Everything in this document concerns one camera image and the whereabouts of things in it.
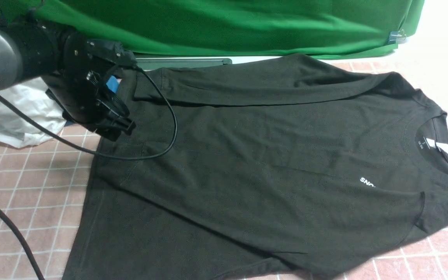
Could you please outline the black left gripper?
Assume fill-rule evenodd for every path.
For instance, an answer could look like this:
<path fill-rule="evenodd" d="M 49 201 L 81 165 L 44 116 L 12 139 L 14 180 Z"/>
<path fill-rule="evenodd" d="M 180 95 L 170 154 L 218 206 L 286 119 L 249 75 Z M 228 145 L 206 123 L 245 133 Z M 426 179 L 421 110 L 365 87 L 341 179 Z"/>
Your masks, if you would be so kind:
<path fill-rule="evenodd" d="M 65 119 L 116 141 L 122 133 L 131 135 L 136 127 L 127 106 L 106 86 L 110 76 L 126 68 L 94 58 L 87 40 L 82 33 L 61 35 L 58 68 L 42 79 Z"/>

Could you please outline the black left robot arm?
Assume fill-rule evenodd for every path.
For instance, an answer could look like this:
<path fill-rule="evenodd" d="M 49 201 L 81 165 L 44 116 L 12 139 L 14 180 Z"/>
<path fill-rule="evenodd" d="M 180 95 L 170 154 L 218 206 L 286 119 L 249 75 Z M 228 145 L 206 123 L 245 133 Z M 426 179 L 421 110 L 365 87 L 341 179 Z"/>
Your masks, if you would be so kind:
<path fill-rule="evenodd" d="M 67 121 L 111 141 L 131 135 L 136 124 L 107 82 L 136 65 L 121 43 L 89 38 L 66 24 L 30 16 L 0 21 L 0 90 L 42 78 Z"/>

